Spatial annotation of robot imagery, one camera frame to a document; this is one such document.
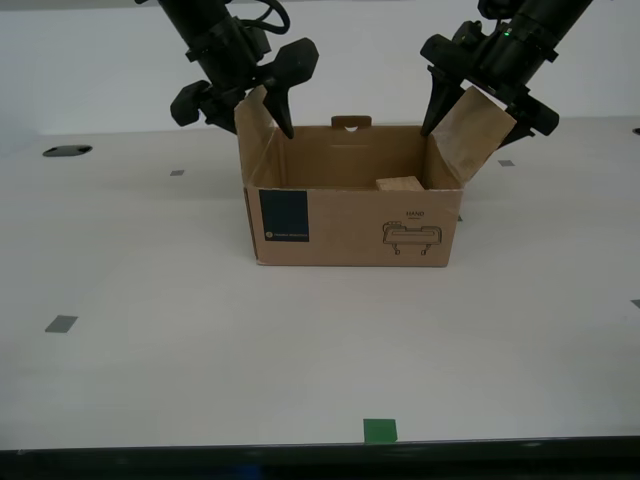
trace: green square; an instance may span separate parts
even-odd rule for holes
[[[365,418],[364,443],[395,443],[398,441],[396,421],[393,419]]]

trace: white tabletop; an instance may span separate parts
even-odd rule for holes
[[[0,161],[0,450],[640,434],[636,126],[498,152],[445,269],[257,266],[219,130],[41,138]]]

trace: open cardboard box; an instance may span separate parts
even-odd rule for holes
[[[242,180],[262,265],[449,262],[464,185],[515,120],[470,88],[434,132],[333,117],[287,139],[258,88],[235,112]],[[379,191],[376,180],[415,176],[424,191]]]

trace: black cable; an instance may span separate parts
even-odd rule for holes
[[[273,12],[273,7],[269,7],[266,12],[264,12],[262,15],[256,18],[256,21],[260,22],[262,20],[265,20],[269,15],[271,15],[271,12]]]
[[[276,35],[284,35],[289,31],[291,27],[291,20],[289,19],[289,15],[287,11],[284,9],[282,4],[278,0],[256,0],[260,3],[264,3],[269,6],[269,10],[274,10],[280,19],[282,20],[282,26],[279,27],[277,25],[273,25],[271,23],[263,22],[263,18],[259,17],[256,20],[242,20],[242,24],[245,27],[255,27],[261,30],[265,30],[267,32],[275,33]]]

